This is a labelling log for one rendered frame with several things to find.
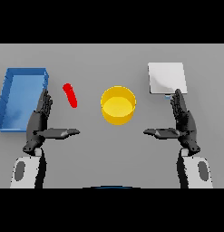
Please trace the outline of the pale square measuring scale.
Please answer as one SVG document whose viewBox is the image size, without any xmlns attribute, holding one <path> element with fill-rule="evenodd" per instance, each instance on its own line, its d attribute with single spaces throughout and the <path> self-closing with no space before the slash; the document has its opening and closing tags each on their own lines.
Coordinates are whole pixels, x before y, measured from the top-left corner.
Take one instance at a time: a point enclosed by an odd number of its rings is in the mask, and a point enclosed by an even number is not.
<svg viewBox="0 0 224 232">
<path fill-rule="evenodd" d="M 151 94 L 188 93 L 183 63 L 148 63 L 148 74 Z"/>
</svg>

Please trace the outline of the blue tray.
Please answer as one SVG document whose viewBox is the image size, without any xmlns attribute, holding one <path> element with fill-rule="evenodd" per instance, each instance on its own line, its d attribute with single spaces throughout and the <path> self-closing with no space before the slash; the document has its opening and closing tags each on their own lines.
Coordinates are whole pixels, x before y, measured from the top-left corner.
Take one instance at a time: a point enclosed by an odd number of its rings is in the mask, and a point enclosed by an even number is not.
<svg viewBox="0 0 224 232">
<path fill-rule="evenodd" d="M 48 87 L 45 68 L 8 68 L 0 94 L 0 131 L 26 132 L 39 97 Z"/>
</svg>

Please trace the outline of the yellow bowl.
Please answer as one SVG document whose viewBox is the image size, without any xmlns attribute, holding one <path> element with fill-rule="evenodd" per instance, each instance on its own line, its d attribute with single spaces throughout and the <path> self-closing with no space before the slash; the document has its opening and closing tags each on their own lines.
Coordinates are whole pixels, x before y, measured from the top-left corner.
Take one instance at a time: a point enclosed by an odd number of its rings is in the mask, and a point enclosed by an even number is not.
<svg viewBox="0 0 224 232">
<path fill-rule="evenodd" d="M 102 116 L 112 125 L 123 125 L 131 120 L 136 103 L 135 95 L 130 89 L 113 86 L 102 94 Z"/>
</svg>

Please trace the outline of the left dark grey robot hand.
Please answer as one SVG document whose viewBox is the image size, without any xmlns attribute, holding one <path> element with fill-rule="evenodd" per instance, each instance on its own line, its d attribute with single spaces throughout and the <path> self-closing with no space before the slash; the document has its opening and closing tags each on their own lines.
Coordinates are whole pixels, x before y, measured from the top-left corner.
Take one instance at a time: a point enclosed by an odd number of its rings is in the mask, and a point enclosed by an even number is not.
<svg viewBox="0 0 224 232">
<path fill-rule="evenodd" d="M 43 146 L 45 140 L 65 140 L 80 133 L 77 129 L 55 129 L 47 128 L 53 100 L 46 89 L 43 89 L 32 112 L 26 127 L 26 144 L 23 152 L 34 156 L 35 150 Z"/>
</svg>

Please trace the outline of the right dark grey robot hand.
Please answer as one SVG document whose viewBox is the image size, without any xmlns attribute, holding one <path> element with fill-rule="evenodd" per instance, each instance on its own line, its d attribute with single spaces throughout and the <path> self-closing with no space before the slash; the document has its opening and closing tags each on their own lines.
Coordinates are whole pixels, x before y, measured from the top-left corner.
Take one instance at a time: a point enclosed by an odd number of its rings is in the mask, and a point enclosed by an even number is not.
<svg viewBox="0 0 224 232">
<path fill-rule="evenodd" d="M 168 129 L 146 129 L 143 133 L 151 135 L 158 140 L 177 139 L 181 147 L 193 156 L 200 152 L 197 143 L 197 127 L 191 112 L 186 107 L 186 102 L 180 89 L 177 89 L 170 99 L 170 105 L 176 126 Z"/>
</svg>

